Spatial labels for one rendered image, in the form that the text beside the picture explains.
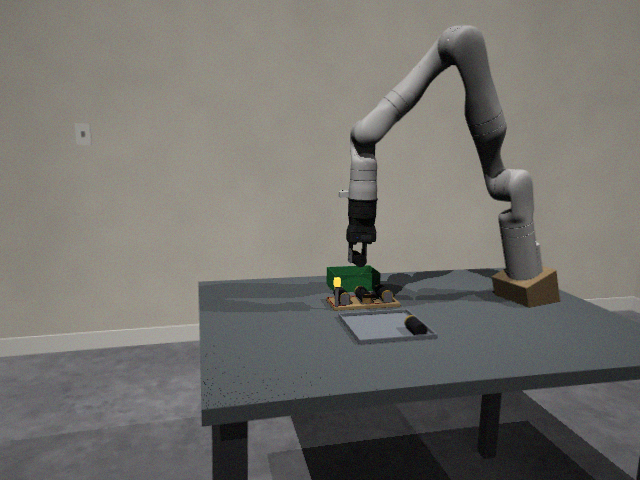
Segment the green open-top box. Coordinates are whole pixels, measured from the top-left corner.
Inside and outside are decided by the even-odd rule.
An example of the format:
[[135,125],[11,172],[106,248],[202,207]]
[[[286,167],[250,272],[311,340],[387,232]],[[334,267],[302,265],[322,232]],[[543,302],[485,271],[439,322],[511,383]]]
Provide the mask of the green open-top box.
[[354,293],[357,286],[375,292],[375,285],[380,285],[380,277],[381,273],[370,265],[327,267],[326,285],[334,292],[334,278],[340,278],[340,287],[347,293]]

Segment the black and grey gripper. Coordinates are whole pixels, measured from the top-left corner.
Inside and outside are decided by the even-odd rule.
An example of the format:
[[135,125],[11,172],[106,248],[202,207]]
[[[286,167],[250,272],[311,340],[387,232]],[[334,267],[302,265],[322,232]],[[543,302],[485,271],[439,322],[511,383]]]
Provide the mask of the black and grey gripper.
[[367,258],[367,244],[376,242],[377,180],[350,180],[349,190],[340,190],[339,197],[349,200],[346,240],[348,262],[353,263],[353,245],[362,242],[361,254]]

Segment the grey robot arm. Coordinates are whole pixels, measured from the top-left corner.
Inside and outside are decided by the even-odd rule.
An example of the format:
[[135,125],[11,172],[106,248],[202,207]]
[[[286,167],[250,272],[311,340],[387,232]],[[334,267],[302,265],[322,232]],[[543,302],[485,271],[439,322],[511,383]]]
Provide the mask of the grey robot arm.
[[528,171],[506,169],[502,163],[500,150],[507,124],[491,76],[485,41],[476,27],[459,25],[446,29],[411,72],[353,125],[350,179],[377,180],[375,144],[451,65],[456,65],[464,83],[465,118],[487,190],[493,199],[511,202],[511,208],[498,217],[507,276],[513,280],[533,279],[543,268],[533,222],[532,178]]

